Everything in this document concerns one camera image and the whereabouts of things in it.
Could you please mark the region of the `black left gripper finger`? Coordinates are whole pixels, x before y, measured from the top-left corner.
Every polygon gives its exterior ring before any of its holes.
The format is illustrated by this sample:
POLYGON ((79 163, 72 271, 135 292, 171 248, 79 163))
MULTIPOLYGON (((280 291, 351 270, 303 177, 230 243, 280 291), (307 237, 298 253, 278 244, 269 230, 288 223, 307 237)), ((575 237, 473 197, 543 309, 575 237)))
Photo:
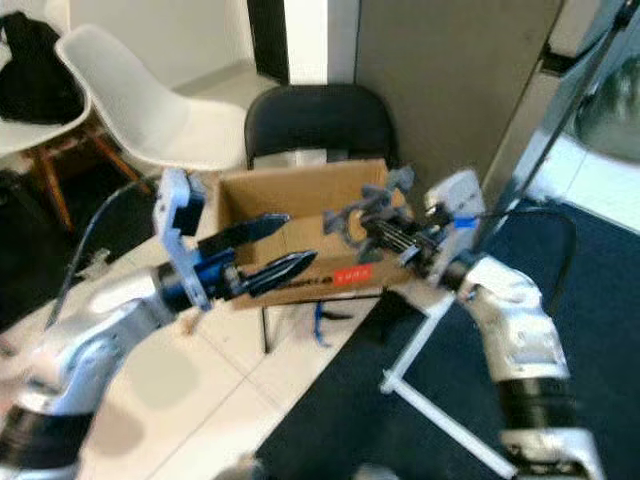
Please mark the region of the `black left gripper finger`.
POLYGON ((255 273, 242 276, 239 282, 239 293, 247 294, 250 297, 260 297, 261 294, 274 291, 282 285, 292 282, 296 276, 300 275, 317 257, 317 251, 306 250, 287 253, 279 259, 270 261, 255 273))
POLYGON ((198 252, 202 257, 210 257, 225 250, 234 250, 242 244, 259 242, 261 239, 273 236, 289 220, 291 215, 284 212, 266 212, 256 218, 221 229, 214 236, 201 239, 198 242, 198 252))

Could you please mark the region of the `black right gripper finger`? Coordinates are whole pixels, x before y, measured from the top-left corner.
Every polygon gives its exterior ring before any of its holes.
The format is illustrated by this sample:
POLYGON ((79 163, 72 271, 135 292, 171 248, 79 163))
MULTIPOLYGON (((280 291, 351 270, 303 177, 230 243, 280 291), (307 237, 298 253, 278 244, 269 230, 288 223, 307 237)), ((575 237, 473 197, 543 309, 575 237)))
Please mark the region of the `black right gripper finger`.
POLYGON ((429 241, 429 230, 424 224, 401 214, 375 214, 365 212, 362 215, 362 228, 366 237, 374 241, 429 241))
POLYGON ((397 262, 433 260, 433 241, 425 234, 375 234, 370 259, 378 262, 394 257, 397 262))

